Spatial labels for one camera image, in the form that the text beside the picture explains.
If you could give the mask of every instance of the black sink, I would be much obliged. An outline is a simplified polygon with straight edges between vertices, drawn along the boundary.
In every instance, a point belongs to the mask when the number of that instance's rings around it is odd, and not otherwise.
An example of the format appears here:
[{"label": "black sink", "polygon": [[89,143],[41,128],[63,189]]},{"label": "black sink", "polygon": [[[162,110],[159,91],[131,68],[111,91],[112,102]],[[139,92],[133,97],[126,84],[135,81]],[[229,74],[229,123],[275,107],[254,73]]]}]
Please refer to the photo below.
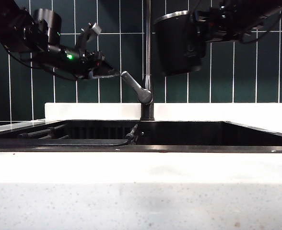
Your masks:
[{"label": "black sink", "polygon": [[[127,134],[132,128],[129,141]],[[0,132],[0,150],[225,151],[282,147],[282,134],[231,122],[68,120]]]}]

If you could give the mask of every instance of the robotic arm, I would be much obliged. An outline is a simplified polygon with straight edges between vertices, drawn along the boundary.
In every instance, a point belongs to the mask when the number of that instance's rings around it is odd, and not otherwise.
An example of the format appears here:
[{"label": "robotic arm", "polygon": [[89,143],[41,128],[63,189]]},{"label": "robotic arm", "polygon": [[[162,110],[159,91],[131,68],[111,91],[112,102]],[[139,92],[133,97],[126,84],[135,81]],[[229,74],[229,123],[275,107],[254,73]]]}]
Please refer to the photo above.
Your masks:
[{"label": "robotic arm", "polygon": [[[86,43],[101,33],[96,23],[83,30],[72,48],[60,45],[60,31],[61,17],[55,12],[39,9],[31,17],[14,0],[0,0],[0,43],[21,64],[62,77],[53,70],[60,69],[72,74],[74,80],[120,76],[101,51],[86,50]],[[32,53],[33,57],[24,60],[12,53]]]},{"label": "robotic arm", "polygon": [[267,33],[250,41],[244,37],[279,11],[280,19],[282,0],[223,0],[219,8],[209,11],[179,11],[158,18],[157,46],[164,73],[170,76],[200,70],[208,42],[257,42]]}]

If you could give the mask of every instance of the metal rod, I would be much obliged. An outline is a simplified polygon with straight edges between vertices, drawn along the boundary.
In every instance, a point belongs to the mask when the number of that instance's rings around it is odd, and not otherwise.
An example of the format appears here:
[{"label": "metal rod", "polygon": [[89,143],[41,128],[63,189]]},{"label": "metal rod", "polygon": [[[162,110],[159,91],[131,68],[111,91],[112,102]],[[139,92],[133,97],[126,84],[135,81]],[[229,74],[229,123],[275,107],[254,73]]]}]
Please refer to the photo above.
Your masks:
[{"label": "metal rod", "polygon": [[[146,39],[146,71],[143,78],[143,88],[152,92],[153,95],[153,82],[152,82],[152,0],[145,0],[145,39]],[[154,102],[150,104],[141,105],[141,118],[142,121],[154,120]]]}]

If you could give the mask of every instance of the white countertop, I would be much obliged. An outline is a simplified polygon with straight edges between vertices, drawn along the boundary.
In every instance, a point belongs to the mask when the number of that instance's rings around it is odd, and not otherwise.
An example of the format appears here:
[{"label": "white countertop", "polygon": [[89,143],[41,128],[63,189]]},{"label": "white countertop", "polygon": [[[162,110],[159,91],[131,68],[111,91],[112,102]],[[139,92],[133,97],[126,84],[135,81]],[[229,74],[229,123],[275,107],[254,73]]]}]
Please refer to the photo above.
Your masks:
[{"label": "white countertop", "polygon": [[0,229],[282,230],[282,154],[0,153]]}]

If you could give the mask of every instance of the black cable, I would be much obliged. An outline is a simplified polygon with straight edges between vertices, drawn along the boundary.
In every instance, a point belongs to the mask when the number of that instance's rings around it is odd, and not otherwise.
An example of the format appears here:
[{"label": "black cable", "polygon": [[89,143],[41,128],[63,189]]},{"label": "black cable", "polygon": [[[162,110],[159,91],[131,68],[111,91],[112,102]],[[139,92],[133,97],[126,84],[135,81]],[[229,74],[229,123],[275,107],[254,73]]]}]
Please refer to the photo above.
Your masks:
[{"label": "black cable", "polygon": [[239,40],[240,43],[242,44],[252,44],[252,43],[255,43],[255,42],[259,42],[264,36],[266,36],[270,31],[272,31],[272,29],[275,27],[275,25],[281,20],[282,18],[282,11],[280,13],[280,16],[279,18],[272,24],[272,26],[269,27],[269,29],[264,32],[260,37],[254,39],[254,40],[251,40],[251,41],[243,41],[243,36],[241,37],[241,39]]},{"label": "black cable", "polygon": [[197,8],[199,7],[199,4],[202,2],[202,0],[199,0],[199,2],[197,3],[197,5],[194,7],[194,11],[197,10]]},{"label": "black cable", "polygon": [[45,72],[50,73],[50,74],[52,74],[52,75],[54,75],[54,76],[56,76],[58,78],[64,79],[64,80],[68,80],[68,81],[76,81],[77,80],[77,79],[70,79],[70,78],[63,77],[62,75],[56,73],[55,71],[52,71],[52,70],[50,70],[48,68],[44,68],[43,66],[42,66],[42,70],[44,70]]},{"label": "black cable", "polygon": [[66,77],[63,77],[62,75],[60,74],[57,74],[56,72],[54,71],[51,71],[43,66],[41,67],[32,67],[32,66],[28,66],[27,64],[23,63],[21,60],[19,60],[18,58],[16,58],[5,46],[3,46],[3,48],[6,50],[6,52],[10,55],[10,57],[12,57],[14,60],[16,60],[18,63],[22,64],[23,66],[26,66],[28,68],[31,68],[31,69],[42,69],[44,70],[45,72],[47,73],[50,73],[58,78],[61,78],[61,79],[64,79],[64,80],[68,80],[68,81],[76,81],[76,79],[69,79],[69,78],[66,78]]},{"label": "black cable", "polygon": [[27,64],[25,64],[24,62],[19,60],[17,57],[15,57],[5,46],[3,46],[3,48],[10,55],[10,57],[12,57],[14,60],[16,60],[18,63],[22,64],[23,66],[26,66],[26,67],[31,68],[31,69],[42,69],[42,68],[39,68],[39,67],[28,66]]}]

